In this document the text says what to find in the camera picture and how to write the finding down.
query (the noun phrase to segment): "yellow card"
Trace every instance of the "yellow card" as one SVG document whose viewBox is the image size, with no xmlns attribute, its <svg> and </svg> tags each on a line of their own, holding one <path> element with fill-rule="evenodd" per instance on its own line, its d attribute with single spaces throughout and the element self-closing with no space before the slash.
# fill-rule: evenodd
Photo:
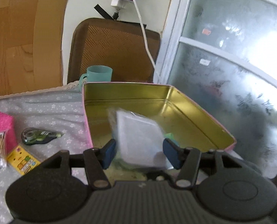
<svg viewBox="0 0 277 224">
<path fill-rule="evenodd" d="M 7 161 L 22 175 L 38 166 L 40 162 L 21 146 L 17 146 L 8 156 Z"/>
</svg>

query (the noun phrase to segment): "glass panel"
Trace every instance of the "glass panel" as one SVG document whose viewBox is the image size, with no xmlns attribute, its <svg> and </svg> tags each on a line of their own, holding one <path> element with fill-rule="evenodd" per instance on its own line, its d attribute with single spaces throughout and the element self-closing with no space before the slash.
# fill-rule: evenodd
<svg viewBox="0 0 277 224">
<path fill-rule="evenodd" d="M 277 7 L 261 0 L 191 0 L 183 36 L 249 61 L 277 79 Z"/>
<path fill-rule="evenodd" d="M 221 57 L 179 44 L 169 84 L 196 101 L 237 139 L 235 151 L 277 174 L 277 89 Z"/>
</svg>

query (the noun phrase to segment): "chair backrest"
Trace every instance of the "chair backrest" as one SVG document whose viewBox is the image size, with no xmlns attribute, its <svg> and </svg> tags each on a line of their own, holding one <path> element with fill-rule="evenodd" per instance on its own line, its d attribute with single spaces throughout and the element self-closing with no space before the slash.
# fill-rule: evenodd
<svg viewBox="0 0 277 224">
<path fill-rule="evenodd" d="M 156 60 L 160 35 L 146 30 Z M 145 51 L 139 25 L 100 18 L 82 21 L 74 31 L 67 83 L 79 80 L 91 65 L 113 69 L 112 81 L 152 82 L 154 69 Z"/>
</svg>

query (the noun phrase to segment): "wooden floor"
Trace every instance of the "wooden floor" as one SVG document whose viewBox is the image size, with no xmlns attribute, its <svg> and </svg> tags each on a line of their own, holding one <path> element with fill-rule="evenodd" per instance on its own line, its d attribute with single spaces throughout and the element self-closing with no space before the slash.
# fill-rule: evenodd
<svg viewBox="0 0 277 224">
<path fill-rule="evenodd" d="M 0 0 L 0 95 L 62 85 L 66 2 Z"/>
</svg>

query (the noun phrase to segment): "white cable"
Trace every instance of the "white cable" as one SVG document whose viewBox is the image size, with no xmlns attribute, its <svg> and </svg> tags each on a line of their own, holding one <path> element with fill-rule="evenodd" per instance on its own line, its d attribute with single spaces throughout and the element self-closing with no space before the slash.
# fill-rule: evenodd
<svg viewBox="0 0 277 224">
<path fill-rule="evenodd" d="M 152 57 L 152 55 L 151 55 L 151 53 L 150 53 L 150 51 L 149 51 L 147 36 L 146 36 L 146 32 L 145 32 L 145 28 L 144 28 L 143 21 L 142 21 L 142 19 L 141 19 L 141 13 L 139 12 L 139 8 L 138 8 L 138 5 L 137 5 L 137 3 L 136 3 L 136 0 L 133 0 L 133 3 L 134 3 L 134 6 L 135 6 L 135 8 L 136 8 L 136 12 L 137 12 L 137 14 L 138 14 L 139 23 L 140 23 L 140 25 L 141 25 L 141 31 L 142 31 L 142 33 L 143 33 L 143 38 L 144 38 L 144 42 L 145 42 L 145 49 L 146 49 L 146 52 L 147 52 L 147 54 L 148 54 L 148 56 L 149 56 L 149 59 L 150 59 L 150 61 L 151 61 L 151 63 L 152 63 L 152 66 L 153 66 L 153 68 L 154 68 L 154 72 L 155 72 L 156 76 L 158 77 L 158 81 L 159 81 L 159 83 L 160 83 L 160 82 L 161 82 L 161 79 L 160 79 L 160 77 L 159 77 L 159 74 L 158 74 L 157 71 L 156 71 L 155 62 L 154 62 L 153 57 Z"/>
</svg>

